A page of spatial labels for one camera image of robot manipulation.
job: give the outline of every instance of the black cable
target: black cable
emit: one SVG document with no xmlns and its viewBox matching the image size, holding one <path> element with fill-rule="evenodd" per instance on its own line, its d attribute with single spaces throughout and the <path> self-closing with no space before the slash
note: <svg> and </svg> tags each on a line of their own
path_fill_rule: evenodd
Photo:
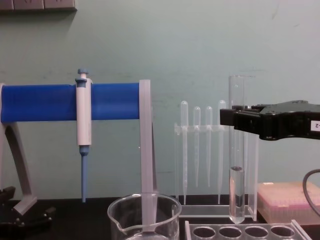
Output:
<svg viewBox="0 0 320 240">
<path fill-rule="evenodd" d="M 317 206 L 312 202 L 310 196 L 309 196 L 309 193 L 308 193 L 308 190 L 307 190 L 307 181 L 308 181 L 308 178 L 312 175 L 312 174 L 317 174 L 317 173 L 320 173 L 320 169 L 315 169 L 315 170 L 312 170 L 310 172 L 308 172 L 304 178 L 303 178 L 303 181 L 302 181 L 302 188 L 303 188 L 303 193 L 304 193 L 304 196 L 307 200 L 307 202 L 309 203 L 310 207 L 313 209 L 313 211 L 320 217 L 320 210 L 317 208 Z"/>
</svg>

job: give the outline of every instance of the glass test tube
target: glass test tube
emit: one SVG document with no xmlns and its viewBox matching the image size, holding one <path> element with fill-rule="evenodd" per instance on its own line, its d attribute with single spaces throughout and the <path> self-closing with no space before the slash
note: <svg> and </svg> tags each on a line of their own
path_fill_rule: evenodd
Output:
<svg viewBox="0 0 320 240">
<path fill-rule="evenodd" d="M 229 77 L 229 108 L 245 105 L 245 76 Z M 229 127 L 229 215 L 239 224 L 245 220 L 244 132 Z"/>
</svg>

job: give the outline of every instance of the gray plastic stand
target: gray plastic stand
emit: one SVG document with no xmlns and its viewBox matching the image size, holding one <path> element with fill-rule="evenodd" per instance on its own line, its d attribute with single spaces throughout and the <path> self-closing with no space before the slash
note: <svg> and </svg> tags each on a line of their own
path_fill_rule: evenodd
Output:
<svg viewBox="0 0 320 240">
<path fill-rule="evenodd" d="M 156 164 L 153 131 L 153 114 L 150 80 L 139 81 L 139 119 L 140 119 L 140 158 L 141 158 L 141 192 L 156 193 Z M 144 232 L 153 232 L 156 223 L 157 199 L 142 196 L 142 224 Z"/>
<path fill-rule="evenodd" d="M 0 84 L 0 99 L 3 85 L 4 84 Z M 34 195 L 32 190 L 26 156 L 20 138 L 18 124 L 16 122 L 9 124 L 2 123 L 0 126 L 0 174 L 2 171 L 2 154 L 5 138 L 7 139 L 11 149 L 22 190 L 22 200 L 15 205 L 13 209 L 15 209 L 19 214 L 23 215 L 37 202 L 37 197 Z"/>
</svg>

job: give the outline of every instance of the test tube rack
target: test tube rack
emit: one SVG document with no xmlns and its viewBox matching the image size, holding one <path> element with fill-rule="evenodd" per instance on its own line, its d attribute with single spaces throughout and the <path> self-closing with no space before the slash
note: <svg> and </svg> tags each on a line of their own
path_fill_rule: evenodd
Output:
<svg viewBox="0 0 320 240">
<path fill-rule="evenodd" d="M 274 224 L 189 224 L 186 240 L 312 240 L 295 221 Z"/>
</svg>

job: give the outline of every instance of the micropipette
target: micropipette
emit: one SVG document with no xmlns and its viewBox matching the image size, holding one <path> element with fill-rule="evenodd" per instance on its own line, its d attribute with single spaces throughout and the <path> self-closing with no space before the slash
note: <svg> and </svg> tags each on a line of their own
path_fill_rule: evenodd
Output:
<svg viewBox="0 0 320 240">
<path fill-rule="evenodd" d="M 224 170 L 224 126 L 220 125 L 220 109 L 227 107 L 224 100 L 219 101 L 218 105 L 218 119 L 217 124 L 219 125 L 219 154 L 218 154 L 218 204 L 220 204 L 220 196 L 222 189 L 222 178 Z"/>
<path fill-rule="evenodd" d="M 87 78 L 88 71 L 79 69 L 79 78 L 76 78 L 76 129 L 77 143 L 81 155 L 81 196 L 86 202 L 87 195 L 87 160 L 91 145 L 91 84 Z"/>
<path fill-rule="evenodd" d="M 194 169 L 195 169 L 195 186 L 198 187 L 199 175 L 199 132 L 201 125 L 201 109 L 196 106 L 193 109 L 193 126 L 194 126 Z"/>
<path fill-rule="evenodd" d="M 182 181 L 183 181 L 183 202 L 186 204 L 187 188 L 188 188 L 188 103 L 182 101 L 180 105 L 180 121 L 182 129 L 182 161 L 183 161 L 183 170 L 182 170 Z"/>
<path fill-rule="evenodd" d="M 211 165 L 211 130 L 212 130 L 212 107 L 207 106 L 205 109 L 205 125 L 206 125 L 206 171 L 208 179 L 208 187 L 210 187 L 210 165 Z"/>
</svg>

